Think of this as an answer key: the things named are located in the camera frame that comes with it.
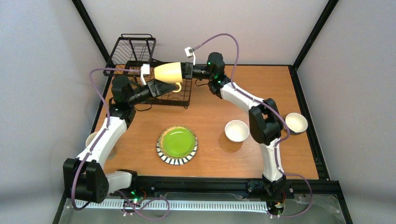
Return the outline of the yellow ceramic mug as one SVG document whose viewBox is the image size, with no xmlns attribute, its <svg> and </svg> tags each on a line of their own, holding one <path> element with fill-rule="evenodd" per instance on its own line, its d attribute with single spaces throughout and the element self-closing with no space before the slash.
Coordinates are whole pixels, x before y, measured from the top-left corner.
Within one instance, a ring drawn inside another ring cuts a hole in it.
<svg viewBox="0 0 396 224">
<path fill-rule="evenodd" d="M 177 90 L 173 92 L 178 93 L 182 89 L 183 82 L 182 69 L 180 62 L 166 63 L 154 68 L 155 79 L 169 83 L 176 84 Z"/>
</svg>

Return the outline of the tall patterned ceramic cup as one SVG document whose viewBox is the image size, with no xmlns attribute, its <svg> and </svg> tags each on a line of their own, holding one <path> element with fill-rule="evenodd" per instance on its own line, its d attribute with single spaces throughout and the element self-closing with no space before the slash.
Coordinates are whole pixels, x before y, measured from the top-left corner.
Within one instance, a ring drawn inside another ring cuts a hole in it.
<svg viewBox="0 0 396 224">
<path fill-rule="evenodd" d="M 88 147 L 90 145 L 90 143 L 93 141 L 93 139 L 95 138 L 95 136 L 98 134 L 98 132 L 93 132 L 91 133 L 85 140 L 85 147 Z"/>
</svg>

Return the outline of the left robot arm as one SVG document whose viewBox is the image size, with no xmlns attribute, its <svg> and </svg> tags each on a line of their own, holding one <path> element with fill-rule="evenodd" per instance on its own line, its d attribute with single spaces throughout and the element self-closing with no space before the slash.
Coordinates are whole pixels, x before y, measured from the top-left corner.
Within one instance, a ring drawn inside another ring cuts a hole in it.
<svg viewBox="0 0 396 224">
<path fill-rule="evenodd" d="M 136 172 L 120 170 L 105 174 L 104 164 L 115 143 L 131 125 L 136 114 L 135 105 L 176 89 L 175 84 L 157 79 L 136 88 L 127 76 L 120 75 L 112 80 L 113 97 L 104 124 L 83 152 L 63 164 L 65 191 L 73 202 L 101 203 L 108 194 L 131 187 Z"/>
</svg>

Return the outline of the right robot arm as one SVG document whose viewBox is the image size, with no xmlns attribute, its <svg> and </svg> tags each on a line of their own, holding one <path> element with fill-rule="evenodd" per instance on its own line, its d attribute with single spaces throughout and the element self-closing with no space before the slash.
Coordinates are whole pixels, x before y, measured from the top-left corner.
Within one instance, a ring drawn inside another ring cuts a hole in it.
<svg viewBox="0 0 396 224">
<path fill-rule="evenodd" d="M 262 180 L 258 185 L 247 187 L 266 196 L 279 194 L 286 185 L 279 150 L 284 122 L 275 101 L 271 98 L 256 98 L 240 88 L 225 74 L 223 56 L 218 52 L 210 53 L 206 64 L 182 63 L 181 71 L 183 78 L 207 79 L 212 94 L 233 103 L 247 113 L 250 135 L 259 144 L 264 162 Z"/>
</svg>

